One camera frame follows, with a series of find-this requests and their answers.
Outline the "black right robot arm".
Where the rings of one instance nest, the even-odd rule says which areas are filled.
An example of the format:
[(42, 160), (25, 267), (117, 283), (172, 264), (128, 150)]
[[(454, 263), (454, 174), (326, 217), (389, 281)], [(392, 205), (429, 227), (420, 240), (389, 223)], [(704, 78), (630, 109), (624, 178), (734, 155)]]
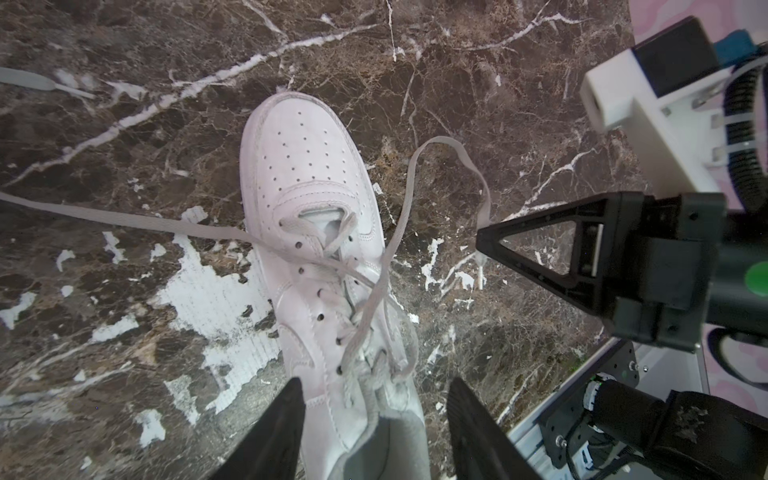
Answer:
[(669, 479), (760, 479), (767, 421), (707, 393), (649, 391), (642, 346), (697, 352), (767, 343), (767, 216), (720, 193), (593, 196), (486, 226), (477, 249), (600, 318), (614, 344), (534, 419), (555, 470), (606, 479), (642, 465)]

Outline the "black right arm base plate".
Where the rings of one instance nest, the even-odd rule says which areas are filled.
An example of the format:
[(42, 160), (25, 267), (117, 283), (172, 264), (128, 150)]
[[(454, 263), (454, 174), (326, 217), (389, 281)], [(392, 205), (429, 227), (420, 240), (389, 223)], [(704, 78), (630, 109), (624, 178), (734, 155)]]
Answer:
[(639, 374), (635, 347), (631, 341), (613, 340), (582, 365), (554, 394), (552, 402), (538, 416), (543, 447), (556, 469), (569, 472), (566, 456), (576, 464), (578, 451), (596, 434), (587, 423), (594, 398), (603, 381), (636, 387)]

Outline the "white shoelace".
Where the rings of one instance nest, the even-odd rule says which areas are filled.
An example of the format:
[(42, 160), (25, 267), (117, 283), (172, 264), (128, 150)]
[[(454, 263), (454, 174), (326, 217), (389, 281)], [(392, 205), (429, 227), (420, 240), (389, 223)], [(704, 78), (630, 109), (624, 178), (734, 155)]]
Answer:
[(50, 421), (93, 389), (196, 423), (264, 398), (285, 288), (340, 303), (359, 335), (403, 261), (379, 186), (294, 91), (197, 85), (115, 124), (76, 175), (1, 195), (1, 406)]

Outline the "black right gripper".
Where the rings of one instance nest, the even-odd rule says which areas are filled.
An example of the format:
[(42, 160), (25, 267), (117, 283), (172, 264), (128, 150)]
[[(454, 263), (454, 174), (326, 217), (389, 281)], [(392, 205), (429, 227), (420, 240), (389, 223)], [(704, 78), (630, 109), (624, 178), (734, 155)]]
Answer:
[(767, 215), (715, 193), (644, 201), (613, 192), (555, 206), (480, 229), (476, 247), (593, 316), (607, 315), (619, 277), (605, 320), (618, 338), (692, 352), (710, 324), (766, 339)]

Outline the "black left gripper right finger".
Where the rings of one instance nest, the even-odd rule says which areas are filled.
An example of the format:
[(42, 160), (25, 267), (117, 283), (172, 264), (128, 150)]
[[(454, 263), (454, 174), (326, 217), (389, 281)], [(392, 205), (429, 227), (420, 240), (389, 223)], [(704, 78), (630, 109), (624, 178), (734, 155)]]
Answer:
[(458, 480), (540, 479), (460, 377), (449, 387), (447, 419)]

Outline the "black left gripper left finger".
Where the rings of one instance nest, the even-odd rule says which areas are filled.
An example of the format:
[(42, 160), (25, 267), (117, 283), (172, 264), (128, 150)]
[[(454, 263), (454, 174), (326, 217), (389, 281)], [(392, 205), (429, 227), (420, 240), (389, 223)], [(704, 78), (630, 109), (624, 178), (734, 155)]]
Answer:
[(301, 381), (291, 378), (210, 479), (294, 479), (305, 412)]

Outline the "white sneaker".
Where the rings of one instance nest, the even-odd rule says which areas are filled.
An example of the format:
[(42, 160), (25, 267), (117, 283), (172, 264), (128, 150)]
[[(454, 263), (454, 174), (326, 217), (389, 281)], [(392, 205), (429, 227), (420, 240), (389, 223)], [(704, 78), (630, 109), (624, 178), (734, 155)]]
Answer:
[(302, 384), (306, 476), (428, 478), (418, 341), (350, 134), (322, 101), (279, 93), (250, 115), (239, 165), (286, 372)]

